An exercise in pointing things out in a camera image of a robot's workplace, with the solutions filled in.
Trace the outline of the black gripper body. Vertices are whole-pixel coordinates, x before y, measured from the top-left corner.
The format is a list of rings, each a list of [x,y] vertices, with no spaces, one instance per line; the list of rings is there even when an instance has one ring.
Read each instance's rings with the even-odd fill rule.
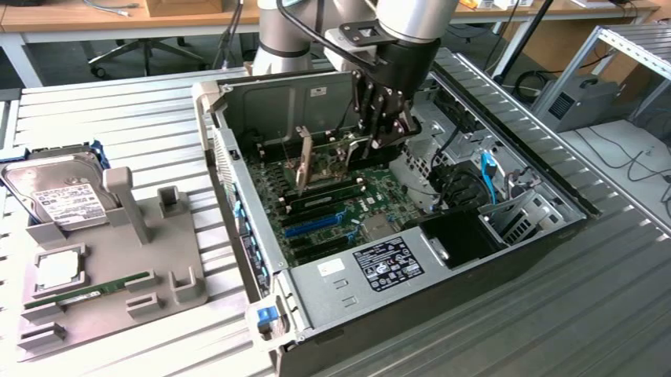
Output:
[[[376,46],[375,69],[364,69],[366,77],[384,88],[411,97],[426,80],[440,38],[428,43],[399,40]]]

